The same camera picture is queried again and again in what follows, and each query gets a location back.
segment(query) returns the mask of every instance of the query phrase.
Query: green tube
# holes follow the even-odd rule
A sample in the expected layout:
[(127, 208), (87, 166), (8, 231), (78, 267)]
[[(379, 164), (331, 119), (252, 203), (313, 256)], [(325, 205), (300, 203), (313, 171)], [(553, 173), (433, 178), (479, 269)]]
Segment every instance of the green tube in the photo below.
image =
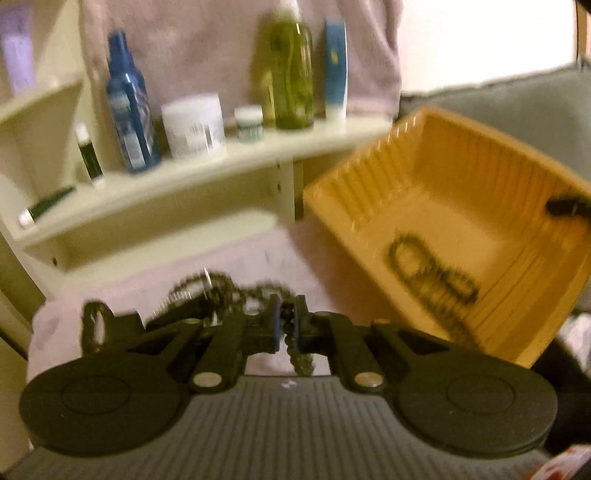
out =
[(23, 228), (31, 226), (35, 220), (37, 220), (41, 215), (50, 210), (56, 203), (58, 203), (62, 198), (68, 196), (74, 190), (76, 190), (76, 187), (74, 186), (65, 187), (45, 198), (42, 198), (35, 205), (29, 207), (20, 214), (18, 218), (19, 223)]

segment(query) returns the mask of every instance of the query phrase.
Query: chain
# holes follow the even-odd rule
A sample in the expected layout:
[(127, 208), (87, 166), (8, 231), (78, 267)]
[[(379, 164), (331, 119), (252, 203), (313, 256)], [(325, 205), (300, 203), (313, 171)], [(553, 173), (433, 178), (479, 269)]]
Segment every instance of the chain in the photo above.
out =
[(293, 293), (282, 285), (273, 283), (259, 283), (252, 287), (239, 288), (229, 275), (222, 272), (208, 272), (191, 275), (182, 280), (168, 293), (168, 296), (152, 313), (152, 319), (159, 315), (196, 298), (204, 291), (217, 287), (220, 291), (219, 301), (210, 319), (202, 319), (206, 325), (218, 325), (220, 319), (229, 312), (263, 312), (269, 303), (271, 295), (281, 298), (281, 320), (285, 333), (285, 344), (290, 362), (295, 373), (301, 377), (311, 377), (314, 373), (313, 356), (302, 354), (296, 347), (294, 338), (294, 303)]
[(391, 245), (390, 264), (408, 289), (447, 329), (452, 340), (478, 349), (460, 314), (460, 306), (476, 303), (480, 288), (462, 270), (445, 268), (416, 235), (400, 235)]

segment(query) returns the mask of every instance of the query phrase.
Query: orange tray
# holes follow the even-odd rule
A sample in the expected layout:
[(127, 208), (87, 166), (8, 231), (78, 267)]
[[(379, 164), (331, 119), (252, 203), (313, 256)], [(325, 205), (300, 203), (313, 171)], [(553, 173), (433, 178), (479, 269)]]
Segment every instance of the orange tray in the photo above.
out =
[(411, 234), (479, 286), (475, 303), (446, 300), (473, 345), (530, 367), (591, 273), (591, 222), (545, 212), (549, 198), (573, 193), (591, 198), (591, 184), (497, 130), (424, 108), (306, 188), (304, 199), (409, 325), (463, 343), (392, 267), (392, 243)]

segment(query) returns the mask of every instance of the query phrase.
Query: bike chain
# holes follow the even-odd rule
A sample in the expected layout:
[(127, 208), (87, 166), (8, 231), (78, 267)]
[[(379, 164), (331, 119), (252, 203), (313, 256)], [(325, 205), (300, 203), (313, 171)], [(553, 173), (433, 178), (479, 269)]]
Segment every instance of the bike chain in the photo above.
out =
[[(201, 284), (201, 287), (193, 291), (192, 289), (199, 284)], [(301, 377), (311, 377), (313, 375), (313, 356), (311, 354), (300, 353), (296, 347), (296, 340), (294, 339), (294, 296), (289, 289), (279, 284), (259, 283), (252, 287), (239, 288), (234, 285), (232, 279), (225, 273), (204, 272), (202, 274), (191, 275), (173, 286), (166, 299), (154, 310), (152, 318), (156, 318), (166, 311), (195, 298), (206, 287), (211, 288), (213, 286), (219, 289), (222, 298), (220, 299), (220, 305), (216, 306), (212, 318), (201, 319), (206, 325), (217, 325), (219, 323), (218, 319), (223, 318), (228, 312), (248, 313), (250, 310), (263, 312), (267, 308), (271, 295), (279, 295), (282, 301), (282, 329), (285, 333), (285, 344), (287, 345), (290, 362), (297, 375)], [(250, 303), (255, 303), (258, 306), (254, 309), (249, 306)]]

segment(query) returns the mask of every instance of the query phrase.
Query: round black pad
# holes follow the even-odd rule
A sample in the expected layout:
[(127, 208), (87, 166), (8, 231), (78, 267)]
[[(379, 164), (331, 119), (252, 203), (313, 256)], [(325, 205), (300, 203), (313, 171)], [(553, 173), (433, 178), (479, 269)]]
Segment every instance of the round black pad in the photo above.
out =
[(420, 437), (460, 455), (496, 457), (538, 446), (557, 397), (541, 376), (479, 354), (435, 353), (412, 362), (397, 410)]
[(20, 402), (36, 441), (70, 455), (122, 452), (167, 430), (182, 405), (176, 382), (157, 357), (100, 353), (34, 378)]

